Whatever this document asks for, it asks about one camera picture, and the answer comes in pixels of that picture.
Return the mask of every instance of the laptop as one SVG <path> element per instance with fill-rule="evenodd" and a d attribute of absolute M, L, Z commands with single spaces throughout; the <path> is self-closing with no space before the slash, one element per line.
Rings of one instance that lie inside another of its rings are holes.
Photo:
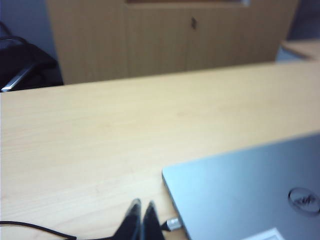
<path fill-rule="evenodd" d="M 320 240 L 320 134 L 169 166 L 190 240 Z"/>

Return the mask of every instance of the wood grain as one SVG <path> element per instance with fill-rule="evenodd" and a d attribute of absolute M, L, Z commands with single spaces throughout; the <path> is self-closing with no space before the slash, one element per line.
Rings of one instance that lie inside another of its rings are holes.
<path fill-rule="evenodd" d="M 320 131 L 319 75 L 308 61 L 1 93 L 1 220 L 102 238 L 137 197 L 174 217 L 163 167 Z"/>
<path fill-rule="evenodd" d="M 126 7 L 131 77 L 186 70 L 187 14 L 185 9 Z"/>
<path fill-rule="evenodd" d="M 273 62 L 298 0 L 252 0 L 249 6 L 190 10 L 187 70 Z"/>
<path fill-rule="evenodd" d="M 72 84 L 273 61 L 298 1 L 47 5 L 63 79 Z"/>
<path fill-rule="evenodd" d="M 123 2 L 47 0 L 65 84 L 128 77 Z"/>

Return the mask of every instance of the wooden desk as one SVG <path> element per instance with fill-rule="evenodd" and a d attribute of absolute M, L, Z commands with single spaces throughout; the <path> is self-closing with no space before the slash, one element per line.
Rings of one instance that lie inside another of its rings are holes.
<path fill-rule="evenodd" d="M 164 166 L 320 131 L 319 76 L 271 63 L 3 93 L 1 219 L 81 240 L 112 235 L 137 197 L 174 217 Z"/>
<path fill-rule="evenodd" d="M 302 56 L 307 59 L 317 60 L 320 59 L 320 40 L 297 40 L 285 41 L 282 47 L 289 52 Z"/>

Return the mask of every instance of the keyhole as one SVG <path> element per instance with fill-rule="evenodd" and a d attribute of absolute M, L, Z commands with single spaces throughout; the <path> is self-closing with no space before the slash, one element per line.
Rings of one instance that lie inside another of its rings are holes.
<path fill-rule="evenodd" d="M 191 18 L 191 27 L 194 30 L 196 30 L 196 28 L 197 28 L 197 20 L 194 17 Z"/>

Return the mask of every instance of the dell logo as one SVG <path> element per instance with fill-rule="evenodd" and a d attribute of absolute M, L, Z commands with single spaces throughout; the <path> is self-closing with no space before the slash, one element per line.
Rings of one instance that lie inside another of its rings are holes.
<path fill-rule="evenodd" d="M 290 205 L 301 214 L 316 216 L 320 214 L 320 198 L 306 188 L 296 187 L 288 194 Z"/>

